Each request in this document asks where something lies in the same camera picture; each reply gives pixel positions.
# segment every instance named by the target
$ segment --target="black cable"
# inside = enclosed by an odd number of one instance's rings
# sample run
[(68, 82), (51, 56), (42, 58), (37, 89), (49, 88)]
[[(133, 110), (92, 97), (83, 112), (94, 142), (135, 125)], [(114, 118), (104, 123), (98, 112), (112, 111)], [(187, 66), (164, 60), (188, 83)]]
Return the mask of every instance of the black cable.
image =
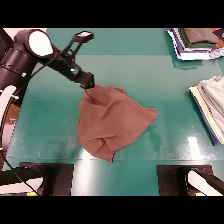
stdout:
[[(74, 43), (75, 41), (75, 38), (72, 38), (72, 40), (70, 41), (70, 43), (68, 44), (68, 46), (66, 48), (64, 48), (64, 50), (62, 50), (60, 53), (58, 54), (55, 54), (55, 56), (50, 60), (48, 61), (46, 64), (44, 64), (43, 66), (41, 66), (36, 72), (34, 72), (28, 79), (27, 81), (24, 83), (24, 85), (15, 91), (14, 93), (14, 96), (17, 96), (26, 86), (27, 84), (29, 83), (29, 81), (40, 71), (42, 70), (43, 68), (45, 68), (46, 66), (48, 66), (52, 61), (54, 61), (56, 58), (58, 58), (61, 54), (63, 54), (66, 50), (68, 50), (72, 44)], [(11, 97), (9, 102), (8, 102), (8, 105), (5, 109), (5, 112), (4, 112), (4, 115), (3, 115), (3, 118), (2, 118), (2, 121), (1, 121), (1, 127), (0, 127), (0, 154), (3, 158), (3, 160), (5, 161), (5, 163), (9, 166), (9, 168), (12, 170), (12, 172), (15, 174), (15, 176), (21, 181), (23, 182), (24, 184), (26, 184), (30, 189), (32, 189), (32, 191), (34, 191), (38, 196), (40, 196), (34, 189), (32, 186), (30, 186), (28, 183), (26, 183), (26, 181), (22, 180), (16, 173), (15, 169), (11, 166), (11, 164), (9, 163), (9, 161), (6, 159), (6, 156), (4, 155), (3, 153), (3, 150), (1, 150), (3, 147), (2, 147), (2, 135), (3, 135), (3, 130), (4, 130), (4, 125), (5, 125), (5, 121), (6, 121), (6, 117), (7, 117), (7, 113), (8, 113), (8, 110), (9, 110), (9, 107), (11, 105), (11, 103), (15, 100), (15, 98)]]

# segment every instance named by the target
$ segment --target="crumpled cloth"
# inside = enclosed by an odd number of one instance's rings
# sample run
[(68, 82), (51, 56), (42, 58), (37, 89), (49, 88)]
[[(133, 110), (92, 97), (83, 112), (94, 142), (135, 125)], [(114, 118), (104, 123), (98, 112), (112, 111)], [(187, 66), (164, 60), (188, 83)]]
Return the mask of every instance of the crumpled cloth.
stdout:
[(92, 156), (108, 162), (113, 161), (116, 151), (135, 142), (157, 117), (156, 108), (143, 108), (124, 89), (110, 86), (86, 90), (79, 111), (81, 145)]

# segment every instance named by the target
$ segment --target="glossy table surface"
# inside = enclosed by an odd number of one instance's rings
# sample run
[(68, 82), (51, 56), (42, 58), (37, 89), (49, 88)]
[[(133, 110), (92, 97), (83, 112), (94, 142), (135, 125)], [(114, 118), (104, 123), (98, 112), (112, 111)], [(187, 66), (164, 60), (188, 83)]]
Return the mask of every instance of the glossy table surface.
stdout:
[(224, 180), (224, 146), (213, 146), (188, 88), (223, 76), (224, 59), (179, 61), (163, 28), (49, 28), (63, 49), (82, 30), (95, 33), (77, 55), (99, 85), (121, 87), (158, 118), (113, 163), (90, 156), (76, 136), (83, 90), (50, 68), (30, 82), (8, 151), (22, 161), (74, 163), (72, 195), (158, 195), (157, 164), (211, 164)]

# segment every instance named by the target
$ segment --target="brown cloth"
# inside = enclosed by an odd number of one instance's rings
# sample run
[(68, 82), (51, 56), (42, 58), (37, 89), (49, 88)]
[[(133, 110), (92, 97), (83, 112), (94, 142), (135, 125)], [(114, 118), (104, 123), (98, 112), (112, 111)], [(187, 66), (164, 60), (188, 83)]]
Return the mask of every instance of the brown cloth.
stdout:
[(190, 43), (208, 42), (218, 44), (218, 37), (212, 33), (212, 28), (184, 28)]
[[(216, 31), (216, 30), (219, 30), (219, 29), (221, 29), (221, 28), (212, 28), (212, 31)], [(216, 48), (213, 48), (213, 50), (224, 47), (224, 41), (221, 40), (220, 38), (218, 38), (218, 39), (219, 39), (219, 43), (216, 44)]]
[(108, 162), (113, 161), (116, 151), (136, 141), (157, 117), (156, 108), (143, 108), (125, 90), (111, 86), (86, 90), (79, 111), (80, 143), (92, 156)]

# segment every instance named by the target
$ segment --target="table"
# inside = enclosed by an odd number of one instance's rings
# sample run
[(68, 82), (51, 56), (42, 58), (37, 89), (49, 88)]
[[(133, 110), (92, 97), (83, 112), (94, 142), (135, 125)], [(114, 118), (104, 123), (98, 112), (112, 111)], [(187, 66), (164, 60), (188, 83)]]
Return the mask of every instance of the table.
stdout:
[(223, 76), (224, 59), (179, 61), (163, 28), (49, 28), (48, 34), (63, 49), (83, 30), (95, 38), (77, 56), (82, 69), (93, 73), (97, 84), (122, 87), (143, 107), (158, 108), (158, 118), (117, 152), (113, 163), (94, 158), (76, 137), (83, 90), (45, 68), (28, 86), (9, 161), (74, 163), (72, 195), (159, 195), (158, 164), (211, 164), (224, 180), (224, 146), (212, 146), (188, 90)]

